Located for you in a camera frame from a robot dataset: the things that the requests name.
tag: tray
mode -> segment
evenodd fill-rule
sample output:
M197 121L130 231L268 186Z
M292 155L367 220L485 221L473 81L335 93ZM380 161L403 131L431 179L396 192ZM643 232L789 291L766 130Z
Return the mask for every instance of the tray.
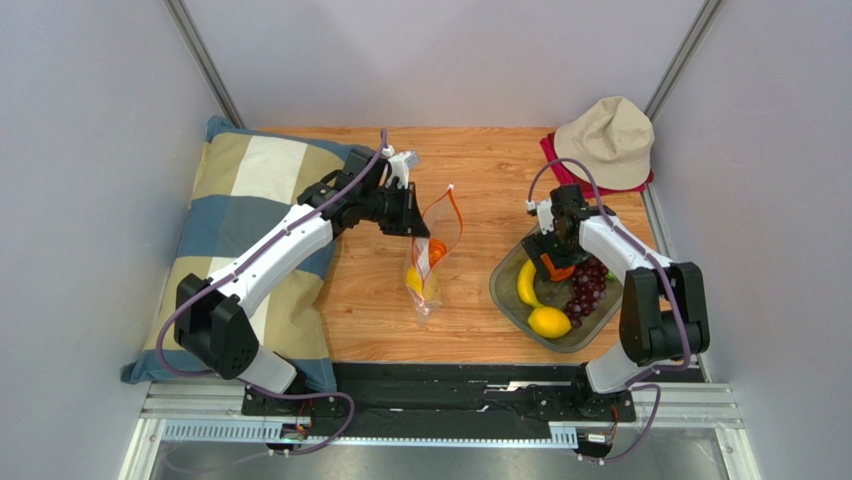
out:
M537 231L538 226L530 233ZM529 260L527 252L518 243L491 274L491 299L497 305L497 308L521 331L550 350L561 353L582 350L621 308L623 287L618 281L609 281L607 282L606 298L594 313L583 318L582 327L572 329L567 335L560 338L550 339L539 336L527 325L527 318L533 311L532 307L521 302L521 299L518 298L518 273L527 260ZM571 287L570 280L547 282L536 276L534 287L536 296L544 305L562 308L574 298L574 289Z

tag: bunch of grapes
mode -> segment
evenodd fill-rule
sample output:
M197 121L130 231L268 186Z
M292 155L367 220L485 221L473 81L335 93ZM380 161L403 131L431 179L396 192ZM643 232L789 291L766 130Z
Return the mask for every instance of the bunch of grapes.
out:
M588 317L606 298L606 275L609 269L595 257L577 265L571 276L574 287L574 299L565 306L565 314L571 319L571 326L583 326L582 317Z

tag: wood surface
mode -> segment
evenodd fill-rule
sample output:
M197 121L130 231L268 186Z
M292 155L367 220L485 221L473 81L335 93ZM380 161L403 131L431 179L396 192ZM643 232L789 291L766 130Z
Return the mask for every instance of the wood surface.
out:
M267 129L375 148L378 128ZM390 128L397 151L416 150L412 172L425 208L450 183L464 216L464 235L439 276L443 306L420 325L403 283L406 239L362 224L340 237L338 255L317 302L336 361L439 363L580 363L618 340L618 317L572 354L552 352L527 337L494 305L489 279L498 263L534 226L524 200L544 164L539 141L552 128ZM557 182L546 173L536 188L547 198ZM625 225L653 247L638 193L604 197Z

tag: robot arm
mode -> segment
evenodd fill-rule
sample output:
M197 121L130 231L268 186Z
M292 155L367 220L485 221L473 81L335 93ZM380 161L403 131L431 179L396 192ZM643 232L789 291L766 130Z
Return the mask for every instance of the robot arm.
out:
M195 275L184 278L178 285L177 306L213 283L233 280L178 317L175 341L222 378L240 378L276 393L284 392L296 377L296 369L260 345L249 322L275 286L311 254L361 220L378 223L386 235L429 236L417 206L415 185L408 181L409 170L419 162L414 152L392 155L392 150L388 151L392 156L379 157L342 199L324 208L321 215L301 222L352 184L367 169L374 153L354 149L339 172L308 187L299 196L298 205L238 259L207 280ZM300 224L293 228L297 221Z
M535 208L528 205L528 210L538 216L540 231L522 241L540 276L549 279L556 271L594 255L624 286L620 342L603 356L581 365L573 382L577 410L596 416L602 408L608 408L609 399L627 390L631 380L660 362L683 357L674 314L660 309L663 282L672 287L691 352L708 348L703 278L695 264L675 263L648 248L624 227L615 212L604 207L609 216L606 219L596 207L588 205L579 186L563 185L550 197ZM663 268L666 278L659 277L646 254Z

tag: banana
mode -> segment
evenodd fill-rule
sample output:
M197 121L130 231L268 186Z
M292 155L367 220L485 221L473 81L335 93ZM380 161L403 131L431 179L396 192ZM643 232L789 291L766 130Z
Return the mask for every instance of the banana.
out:
M518 273L518 297L521 298L522 302L533 308L543 307L544 305L535 296L535 290L533 289L534 280L535 265L533 265L532 260L527 260L524 266L521 267L520 273Z

